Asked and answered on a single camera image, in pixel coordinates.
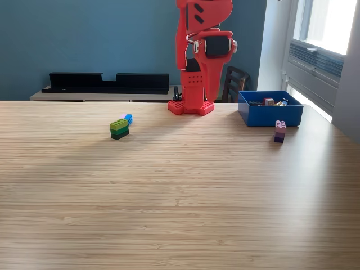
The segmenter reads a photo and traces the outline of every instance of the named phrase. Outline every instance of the wooden table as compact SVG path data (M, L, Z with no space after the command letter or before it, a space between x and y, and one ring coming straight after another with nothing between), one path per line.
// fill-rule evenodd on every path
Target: wooden table
M0 269L360 269L360 147L308 107L273 132L235 104L0 102Z

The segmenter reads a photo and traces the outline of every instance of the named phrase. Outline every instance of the blue box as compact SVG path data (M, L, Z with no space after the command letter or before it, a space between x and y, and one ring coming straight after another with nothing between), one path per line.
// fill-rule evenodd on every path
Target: blue box
M290 101L287 106L250 106L249 102L262 102L269 97L275 103L283 98ZM287 127L297 127L302 122L304 105L285 91L239 92L238 111L249 127L274 127L275 121L285 121Z

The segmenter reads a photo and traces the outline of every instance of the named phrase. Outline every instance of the wooden chair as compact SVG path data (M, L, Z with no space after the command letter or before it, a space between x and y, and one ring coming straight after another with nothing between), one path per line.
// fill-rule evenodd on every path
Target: wooden chair
M237 103L239 100L239 91L245 90L249 78L250 76L248 73L237 69L236 67L229 66L227 68L222 102Z

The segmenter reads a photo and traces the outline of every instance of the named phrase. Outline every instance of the window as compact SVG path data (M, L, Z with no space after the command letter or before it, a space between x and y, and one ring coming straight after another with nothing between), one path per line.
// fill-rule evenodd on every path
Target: window
M322 110L319 106L317 106L314 102L306 98L299 91L297 91L294 87L288 85L287 92L291 94L297 101L299 101L303 105L309 105L311 108L316 110L319 114L321 114L326 120L330 123L332 122L332 117L327 114L324 110Z
M357 0L300 0L294 39L346 55Z
M283 86L295 86L332 115L349 46L357 0L293 0Z

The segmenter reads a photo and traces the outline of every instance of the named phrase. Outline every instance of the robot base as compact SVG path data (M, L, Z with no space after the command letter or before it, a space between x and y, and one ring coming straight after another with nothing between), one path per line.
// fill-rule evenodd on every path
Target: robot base
M186 110L185 109L185 102L183 101L169 101L168 102L168 110L176 115L182 114L199 114L199 115L206 115L215 110L215 104L205 101L202 104L200 109L196 110Z

